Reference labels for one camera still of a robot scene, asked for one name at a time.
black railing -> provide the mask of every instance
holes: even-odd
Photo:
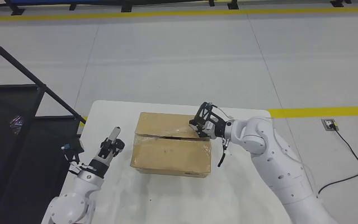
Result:
[[[17,68],[22,74],[24,74],[27,78],[32,80],[37,86],[43,89],[48,95],[50,95],[54,100],[56,100],[61,106],[66,108],[71,114],[73,114],[78,120],[80,120],[83,124],[86,123],[86,120],[81,117],[72,107],[70,107],[65,101],[63,101],[57,94],[54,93],[46,84],[41,82],[34,74],[32,74],[25,66],[23,66],[18,60],[16,60],[9,52],[3,49],[0,46],[0,55],[10,62],[15,68]]]

black panel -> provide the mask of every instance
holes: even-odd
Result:
[[[74,116],[35,118],[0,203],[0,223],[41,223],[69,168],[60,148],[78,125]]]
[[[36,85],[0,86],[0,199],[43,95]]]

yellow floor line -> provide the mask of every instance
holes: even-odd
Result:
[[[0,16],[0,21],[77,20],[77,19],[87,19],[87,18],[93,19],[93,18],[153,17],[153,16],[203,16],[203,15],[234,15],[234,14],[283,14],[283,13],[332,13],[332,12],[358,12],[358,7],[157,11],[157,12],[94,13],[94,14],[37,15],[37,16],[22,15],[22,16]]]
[[[358,116],[358,106],[340,106],[332,108],[289,108],[267,109],[273,118],[311,118],[315,116]]]

black cable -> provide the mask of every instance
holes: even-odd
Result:
[[[337,131],[337,128],[336,127],[334,127],[333,128],[336,132],[337,132],[337,134],[342,138],[342,140],[348,145],[348,147],[349,147],[349,149],[351,150],[351,152],[353,153],[353,155],[354,155],[354,157],[358,160],[358,157],[357,157],[357,155],[354,153],[354,151],[352,150],[352,147],[348,144],[348,142],[341,136],[341,134]]]
[[[226,146],[223,146],[223,156],[222,158],[220,159],[220,162],[218,164],[218,167],[220,167],[222,165],[222,163],[224,162],[224,159],[225,159],[225,155],[226,155],[226,149],[227,147]]]
[[[348,147],[349,147],[349,149],[351,150],[351,152],[353,153],[354,157],[358,160],[358,157],[357,157],[357,155],[354,153],[354,151],[352,150],[352,147],[351,147],[351,146],[348,144],[348,142],[339,134],[339,132],[337,131],[336,126],[335,126],[334,124],[330,124],[329,127],[330,127],[330,128],[333,128],[333,129],[337,132],[337,134],[342,138],[342,140],[348,145]],[[320,194],[320,192],[321,192],[324,188],[326,188],[326,187],[328,187],[328,186],[330,186],[330,185],[332,185],[332,184],[337,184],[337,183],[340,183],[340,182],[343,182],[343,181],[346,181],[346,180],[350,180],[350,179],[356,178],[357,176],[358,176],[358,174],[357,174],[357,175],[354,175],[354,176],[351,176],[350,178],[345,178],[345,179],[343,179],[343,180],[338,180],[338,181],[335,181],[335,182],[326,184],[325,186],[323,186],[323,187],[318,191],[318,194]]]

cardboard box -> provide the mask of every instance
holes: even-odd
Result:
[[[189,127],[193,117],[140,113],[130,166],[144,174],[206,177],[211,144]]]

